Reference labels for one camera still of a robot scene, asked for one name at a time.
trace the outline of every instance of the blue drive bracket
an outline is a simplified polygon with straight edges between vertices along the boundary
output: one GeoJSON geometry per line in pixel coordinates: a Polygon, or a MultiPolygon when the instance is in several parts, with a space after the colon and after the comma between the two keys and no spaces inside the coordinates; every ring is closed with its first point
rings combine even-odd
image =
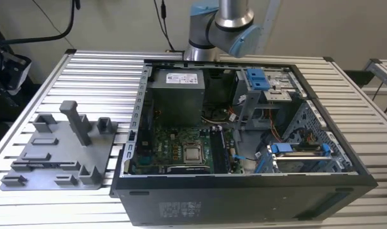
{"type": "Polygon", "coordinates": [[[268,83],[268,80],[265,79],[265,74],[264,74],[264,71],[261,69],[248,68],[246,69],[246,79],[248,79],[249,86],[250,86],[252,90],[268,91],[269,83],[268,83]]]}

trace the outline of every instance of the slotted aluminum surface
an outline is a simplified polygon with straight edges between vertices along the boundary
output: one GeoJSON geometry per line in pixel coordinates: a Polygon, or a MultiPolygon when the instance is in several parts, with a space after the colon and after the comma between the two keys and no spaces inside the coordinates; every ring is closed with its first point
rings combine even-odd
{"type": "MultiPolygon", "coordinates": [[[[89,120],[108,116],[120,122],[105,173],[105,186],[88,191],[0,191],[0,226],[16,228],[130,228],[118,199],[108,196],[116,158],[125,142],[129,114],[142,59],[180,59],[170,53],[77,51],[65,55],[38,93],[0,142],[0,179],[18,156],[34,128],[36,114],[52,113],[56,120],[62,100],[76,100],[89,120]]],[[[378,187],[322,222],[277,225],[240,224],[178,228],[320,228],[387,229],[387,117],[345,77],[337,65],[322,58],[248,56],[221,61],[296,64],[322,105],[366,165],[378,187]]]]}

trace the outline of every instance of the orange wire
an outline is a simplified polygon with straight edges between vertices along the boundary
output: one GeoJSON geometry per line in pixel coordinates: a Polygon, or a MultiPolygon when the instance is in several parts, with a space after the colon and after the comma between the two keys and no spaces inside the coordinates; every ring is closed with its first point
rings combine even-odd
{"type": "Polygon", "coordinates": [[[268,109],[268,112],[269,112],[269,124],[270,124],[270,133],[272,135],[274,136],[276,140],[278,142],[282,142],[280,139],[280,135],[277,134],[277,131],[276,131],[276,127],[274,127],[274,124],[272,122],[272,116],[270,116],[270,109],[268,109]]]}

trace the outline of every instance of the white label sticker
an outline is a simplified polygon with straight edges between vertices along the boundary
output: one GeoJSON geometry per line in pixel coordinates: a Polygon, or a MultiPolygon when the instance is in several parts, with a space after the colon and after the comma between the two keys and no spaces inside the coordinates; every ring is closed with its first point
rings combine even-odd
{"type": "Polygon", "coordinates": [[[168,73],[166,83],[197,84],[197,74],[193,73],[168,73]]]}
{"type": "Polygon", "coordinates": [[[234,120],[236,120],[236,115],[234,114],[230,114],[230,116],[229,116],[229,120],[230,120],[230,122],[233,122],[234,120]]]}

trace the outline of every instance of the motherboard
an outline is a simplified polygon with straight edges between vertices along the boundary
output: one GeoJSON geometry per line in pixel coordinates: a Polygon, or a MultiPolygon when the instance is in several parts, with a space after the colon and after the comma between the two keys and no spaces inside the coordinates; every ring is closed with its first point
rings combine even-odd
{"type": "Polygon", "coordinates": [[[138,154],[136,174],[213,174],[234,172],[234,141],[230,129],[153,128],[152,150],[138,154]]]}

